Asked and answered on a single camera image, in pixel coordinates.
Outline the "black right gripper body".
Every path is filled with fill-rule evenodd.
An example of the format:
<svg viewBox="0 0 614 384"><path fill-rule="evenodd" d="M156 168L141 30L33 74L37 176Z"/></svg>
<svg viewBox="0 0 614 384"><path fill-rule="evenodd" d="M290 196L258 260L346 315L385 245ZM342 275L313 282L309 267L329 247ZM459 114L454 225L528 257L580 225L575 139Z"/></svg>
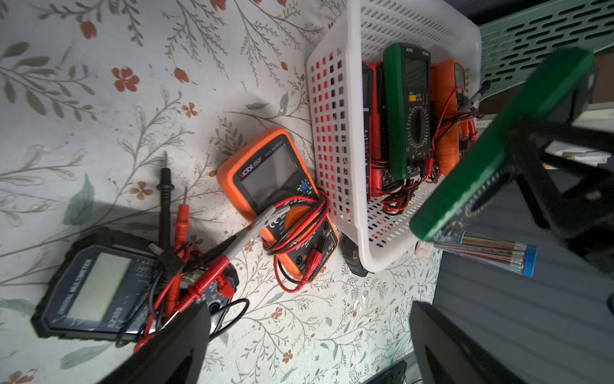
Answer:
<svg viewBox="0 0 614 384"><path fill-rule="evenodd" d="M611 153L613 134L524 119L505 135L536 224L604 274L613 272L613 172L548 153L554 142Z"/></svg>

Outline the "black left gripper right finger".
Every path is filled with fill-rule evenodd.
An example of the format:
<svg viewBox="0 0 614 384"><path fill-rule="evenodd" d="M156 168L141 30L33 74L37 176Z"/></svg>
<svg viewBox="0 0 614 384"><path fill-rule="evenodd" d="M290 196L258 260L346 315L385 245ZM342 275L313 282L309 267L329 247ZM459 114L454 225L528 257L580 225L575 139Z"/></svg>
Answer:
<svg viewBox="0 0 614 384"><path fill-rule="evenodd" d="M424 383L524 382L432 304L414 301L409 324Z"/></svg>

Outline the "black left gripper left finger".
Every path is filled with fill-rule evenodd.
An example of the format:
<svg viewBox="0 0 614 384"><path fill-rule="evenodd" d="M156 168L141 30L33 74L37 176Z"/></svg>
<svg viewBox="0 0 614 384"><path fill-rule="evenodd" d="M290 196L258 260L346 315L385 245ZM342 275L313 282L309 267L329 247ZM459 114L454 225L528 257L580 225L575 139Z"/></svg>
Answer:
<svg viewBox="0 0 614 384"><path fill-rule="evenodd" d="M210 313L193 304L102 383L195 383L209 343Z"/></svg>

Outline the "dark green multimeter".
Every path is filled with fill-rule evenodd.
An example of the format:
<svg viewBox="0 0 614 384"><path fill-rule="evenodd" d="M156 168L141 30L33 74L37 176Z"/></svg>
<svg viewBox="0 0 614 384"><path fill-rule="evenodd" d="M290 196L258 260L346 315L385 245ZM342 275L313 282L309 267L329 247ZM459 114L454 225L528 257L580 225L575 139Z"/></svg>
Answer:
<svg viewBox="0 0 614 384"><path fill-rule="evenodd" d="M409 43L388 46L383 56L389 170L396 180L431 157L431 55Z"/></svg>
<svg viewBox="0 0 614 384"><path fill-rule="evenodd" d="M506 134L524 120L571 123L587 102L575 92L596 72L595 55L577 47L548 54L516 96L500 111L471 150L445 177L409 223L422 241L433 241L456 214L471 208L481 188L504 169L508 161Z"/></svg>

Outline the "tiny black multimeter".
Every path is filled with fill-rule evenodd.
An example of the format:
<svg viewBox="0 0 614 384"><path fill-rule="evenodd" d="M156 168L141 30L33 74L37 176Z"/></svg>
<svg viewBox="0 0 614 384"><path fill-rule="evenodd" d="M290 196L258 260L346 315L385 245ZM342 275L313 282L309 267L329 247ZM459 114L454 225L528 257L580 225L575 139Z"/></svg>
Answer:
<svg viewBox="0 0 614 384"><path fill-rule="evenodd" d="M102 227L76 241L51 278L31 323L38 337L113 341L144 339L169 322L179 304L214 265L187 239L190 208L173 218L172 174L164 165L158 191L158 240Z"/></svg>

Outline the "orange multimeter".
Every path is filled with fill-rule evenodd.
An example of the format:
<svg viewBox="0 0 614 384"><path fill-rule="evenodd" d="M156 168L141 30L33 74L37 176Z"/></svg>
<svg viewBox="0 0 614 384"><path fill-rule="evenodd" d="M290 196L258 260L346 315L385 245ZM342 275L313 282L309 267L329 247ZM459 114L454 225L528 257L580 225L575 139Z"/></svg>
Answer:
<svg viewBox="0 0 614 384"><path fill-rule="evenodd" d="M465 67L455 59L432 65L432 150L439 173L449 175L477 140L477 112L465 110L468 102Z"/></svg>

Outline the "orange multimeter diagonal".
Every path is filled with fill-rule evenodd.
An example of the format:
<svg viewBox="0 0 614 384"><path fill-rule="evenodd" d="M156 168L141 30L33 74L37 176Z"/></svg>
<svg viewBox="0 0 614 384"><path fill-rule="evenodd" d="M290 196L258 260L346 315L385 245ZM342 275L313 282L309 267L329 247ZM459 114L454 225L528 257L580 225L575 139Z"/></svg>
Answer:
<svg viewBox="0 0 614 384"><path fill-rule="evenodd" d="M233 207L261 235L277 280L298 292L312 283L337 249L328 195L320 191L289 132L272 126L218 169L217 181Z"/></svg>

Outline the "red ANENG multimeter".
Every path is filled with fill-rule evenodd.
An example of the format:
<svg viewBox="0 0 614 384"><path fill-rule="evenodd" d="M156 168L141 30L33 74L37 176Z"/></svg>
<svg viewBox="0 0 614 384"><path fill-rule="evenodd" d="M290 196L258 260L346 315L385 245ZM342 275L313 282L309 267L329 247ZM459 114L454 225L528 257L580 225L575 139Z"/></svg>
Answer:
<svg viewBox="0 0 614 384"><path fill-rule="evenodd" d="M378 106L377 64L361 63L363 120L366 144L367 200L382 195L381 114Z"/></svg>
<svg viewBox="0 0 614 384"><path fill-rule="evenodd" d="M369 118L369 193L372 198L383 198L385 214L396 216L404 213L418 187L432 175L434 160L419 159L409 168L408 179L396 180L390 174L384 66L374 62L366 67L374 74Z"/></svg>

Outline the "small black multimeter with leads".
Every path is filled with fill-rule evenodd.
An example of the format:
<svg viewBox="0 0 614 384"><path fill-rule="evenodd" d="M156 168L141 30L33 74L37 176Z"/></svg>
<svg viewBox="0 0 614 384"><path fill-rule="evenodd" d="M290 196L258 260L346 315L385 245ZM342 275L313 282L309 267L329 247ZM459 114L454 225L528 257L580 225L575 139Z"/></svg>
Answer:
<svg viewBox="0 0 614 384"><path fill-rule="evenodd" d="M363 267L359 259L358 245L344 234L340 236L340 250L345 264L353 275L362 278L368 275L369 272Z"/></svg>

